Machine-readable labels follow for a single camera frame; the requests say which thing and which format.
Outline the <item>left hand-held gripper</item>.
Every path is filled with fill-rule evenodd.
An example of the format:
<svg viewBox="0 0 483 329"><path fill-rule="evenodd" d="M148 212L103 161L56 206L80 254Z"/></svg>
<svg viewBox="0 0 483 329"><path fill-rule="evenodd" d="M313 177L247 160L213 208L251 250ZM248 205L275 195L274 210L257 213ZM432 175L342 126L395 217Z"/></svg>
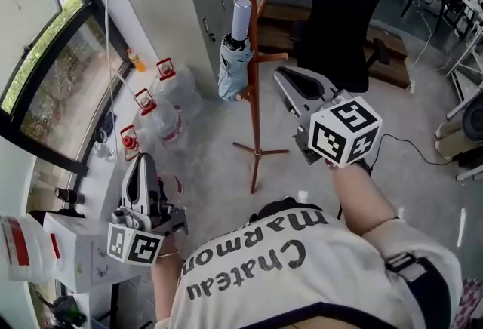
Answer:
<svg viewBox="0 0 483 329"><path fill-rule="evenodd" d="M182 194L178 179L158 180L150 154L131 160L122 180L121 204L111 215L108 255L122 263L152 266L167 236L189 233L186 211L178 205Z"/></svg>

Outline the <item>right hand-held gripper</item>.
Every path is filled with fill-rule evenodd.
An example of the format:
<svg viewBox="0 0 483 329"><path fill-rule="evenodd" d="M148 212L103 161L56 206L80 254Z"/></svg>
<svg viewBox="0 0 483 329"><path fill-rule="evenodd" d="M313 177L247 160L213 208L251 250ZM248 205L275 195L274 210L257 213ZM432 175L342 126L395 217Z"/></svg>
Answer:
<svg viewBox="0 0 483 329"><path fill-rule="evenodd" d="M363 97L340 92L321 77L285 66L273 73L283 104L297 118L294 140L307 162L326 159L344 168L371 152L383 120Z"/></svg>

